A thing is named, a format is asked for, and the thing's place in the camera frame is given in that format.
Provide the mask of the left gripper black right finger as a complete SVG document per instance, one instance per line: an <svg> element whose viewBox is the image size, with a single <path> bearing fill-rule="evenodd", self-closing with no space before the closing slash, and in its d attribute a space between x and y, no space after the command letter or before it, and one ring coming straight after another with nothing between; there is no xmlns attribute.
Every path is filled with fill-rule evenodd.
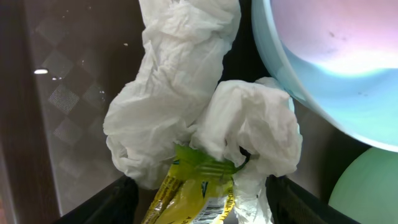
<svg viewBox="0 0 398 224"><path fill-rule="evenodd" d="M269 176L266 195L275 224L359 224L286 176Z"/></svg>

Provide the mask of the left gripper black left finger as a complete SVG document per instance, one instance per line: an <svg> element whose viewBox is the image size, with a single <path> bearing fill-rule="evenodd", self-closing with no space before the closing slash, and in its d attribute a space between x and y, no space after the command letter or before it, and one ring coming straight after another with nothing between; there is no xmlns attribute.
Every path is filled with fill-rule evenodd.
<svg viewBox="0 0 398 224"><path fill-rule="evenodd" d="M133 224L138 193L135 181L122 176L54 224Z"/></svg>

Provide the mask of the yellow green snack wrapper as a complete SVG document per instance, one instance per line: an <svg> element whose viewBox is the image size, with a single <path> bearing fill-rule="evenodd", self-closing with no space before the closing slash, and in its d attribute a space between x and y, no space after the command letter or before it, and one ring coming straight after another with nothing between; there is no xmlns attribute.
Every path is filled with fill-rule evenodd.
<svg viewBox="0 0 398 224"><path fill-rule="evenodd" d="M142 224L223 223L235 205L229 160L217 161L188 146L175 146L176 156Z"/></svg>

